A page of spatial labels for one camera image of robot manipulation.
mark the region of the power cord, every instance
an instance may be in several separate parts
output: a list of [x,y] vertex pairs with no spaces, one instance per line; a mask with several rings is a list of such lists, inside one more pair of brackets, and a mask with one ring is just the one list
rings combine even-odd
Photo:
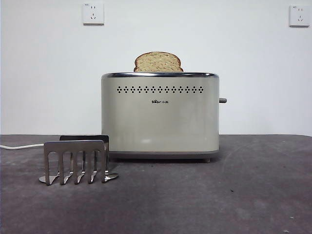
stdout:
[[43,147],[43,144],[35,144],[35,145],[21,145],[16,147],[10,147],[5,145],[0,145],[0,148],[6,149],[6,150],[21,150],[21,149],[27,149],[27,148],[39,148]]

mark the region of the gray table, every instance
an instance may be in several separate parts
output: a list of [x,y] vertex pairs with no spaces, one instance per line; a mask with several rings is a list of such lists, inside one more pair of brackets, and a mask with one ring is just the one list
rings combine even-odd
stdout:
[[[15,146],[58,136],[1,136]],[[220,136],[201,160],[123,160],[106,184],[38,181],[43,149],[1,150],[2,234],[312,233],[312,137]]]

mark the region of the toast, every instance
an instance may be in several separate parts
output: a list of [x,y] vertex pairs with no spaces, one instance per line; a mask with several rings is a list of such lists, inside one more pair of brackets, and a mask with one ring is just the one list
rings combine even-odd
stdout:
[[180,59],[167,52],[148,52],[135,60],[134,72],[183,72]]

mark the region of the metal bread rack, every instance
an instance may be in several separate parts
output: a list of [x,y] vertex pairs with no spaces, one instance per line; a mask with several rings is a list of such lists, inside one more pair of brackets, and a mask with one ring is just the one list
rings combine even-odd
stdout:
[[[49,154],[55,152],[58,155],[58,173],[50,175]],[[64,153],[70,152],[70,171],[64,176]],[[82,152],[81,173],[78,175],[78,153]],[[101,154],[101,181],[115,179],[118,174],[109,174],[109,138],[106,135],[85,136],[61,136],[60,141],[50,141],[44,144],[45,176],[39,181],[51,185],[59,177],[60,185],[66,184],[70,177],[74,183],[79,184],[81,178],[86,175],[88,183],[93,183],[98,173],[98,153]]]

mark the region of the electrical outlet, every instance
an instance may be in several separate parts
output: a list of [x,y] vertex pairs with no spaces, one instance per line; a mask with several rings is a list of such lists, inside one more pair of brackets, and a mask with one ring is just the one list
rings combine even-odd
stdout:
[[104,24],[104,4],[103,3],[85,3],[82,5],[82,23]]
[[310,25],[310,8],[309,6],[290,6],[289,7],[289,26]]

